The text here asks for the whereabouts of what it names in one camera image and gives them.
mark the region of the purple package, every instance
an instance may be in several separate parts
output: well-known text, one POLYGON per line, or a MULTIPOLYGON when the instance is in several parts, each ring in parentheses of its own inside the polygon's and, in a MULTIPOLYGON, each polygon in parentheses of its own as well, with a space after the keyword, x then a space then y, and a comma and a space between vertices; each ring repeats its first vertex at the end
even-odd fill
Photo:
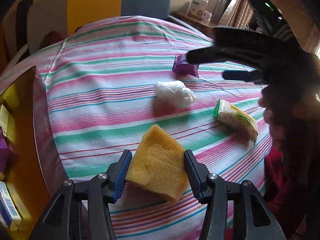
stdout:
POLYGON ((199 78, 198 68, 199 64, 189 64, 186 60, 186 55, 181 55, 175 57, 172 72, 177 74, 189 74, 199 78))
POLYGON ((7 147, 7 144, 4 140, 4 135, 2 129, 0 129, 0 180, 4 177, 4 169, 7 164, 8 156, 10 154, 10 150, 7 147))

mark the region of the white box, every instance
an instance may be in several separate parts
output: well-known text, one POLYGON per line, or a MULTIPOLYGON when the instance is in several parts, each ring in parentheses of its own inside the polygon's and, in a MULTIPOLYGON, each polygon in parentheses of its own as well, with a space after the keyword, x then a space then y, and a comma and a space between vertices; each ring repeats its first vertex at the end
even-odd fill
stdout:
POLYGON ((195 18, 203 18, 204 11, 208 6, 207 0, 191 0, 188 8, 188 16, 195 18))

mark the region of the sponge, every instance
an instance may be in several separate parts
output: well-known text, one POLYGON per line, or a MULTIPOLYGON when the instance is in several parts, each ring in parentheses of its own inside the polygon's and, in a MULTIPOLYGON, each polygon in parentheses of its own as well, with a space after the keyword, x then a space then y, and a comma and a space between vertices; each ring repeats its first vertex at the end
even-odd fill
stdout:
POLYGON ((184 148, 158 125, 142 137, 125 177, 138 187, 177 202, 188 186, 184 148))

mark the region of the striped tablecloth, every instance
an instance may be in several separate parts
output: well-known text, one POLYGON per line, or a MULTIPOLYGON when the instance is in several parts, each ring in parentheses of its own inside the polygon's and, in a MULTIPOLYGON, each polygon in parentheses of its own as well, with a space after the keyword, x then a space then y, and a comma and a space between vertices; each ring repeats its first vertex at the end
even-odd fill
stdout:
MULTIPOLYGON (((257 105, 261 87, 221 77, 223 70, 249 68, 231 62, 200 65, 199 79, 171 71, 175 56, 211 44, 208 37, 158 19, 107 19, 20 62, 6 73, 1 87, 36 65, 46 85, 57 149, 75 182, 104 172, 124 149, 134 153, 142 135, 156 123, 191 149, 209 171, 225 180, 249 179, 263 193, 263 158, 271 138, 257 105), (176 79, 198 97, 188 109, 162 104, 152 92, 154 83, 176 79), (212 117, 218 99, 258 121, 255 146, 212 117)), ((122 198, 109 206, 117 239, 132 240, 197 239, 206 208, 190 189, 178 203, 166 203, 129 183, 122 198)), ((229 205, 228 226, 231 219, 229 205)))

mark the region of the screw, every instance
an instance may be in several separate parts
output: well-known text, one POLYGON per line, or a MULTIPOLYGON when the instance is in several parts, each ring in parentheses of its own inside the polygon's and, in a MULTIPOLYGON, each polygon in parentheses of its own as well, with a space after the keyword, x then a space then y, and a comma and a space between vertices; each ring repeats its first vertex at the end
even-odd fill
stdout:
POLYGON ((70 186, 72 184, 72 180, 71 179, 67 179, 63 182, 64 186, 70 186))
POLYGON ((249 186, 250 184, 252 184, 252 182, 249 181, 249 180, 244 180, 243 181, 243 185, 245 185, 245 186, 249 186))
POLYGON ((209 177, 209 179, 217 179, 218 175, 215 173, 210 173, 210 174, 208 174, 208 177, 209 177))
POLYGON ((98 178, 99 179, 105 179, 106 177, 108 177, 108 175, 106 174, 106 173, 100 173, 99 175, 98 175, 98 178))

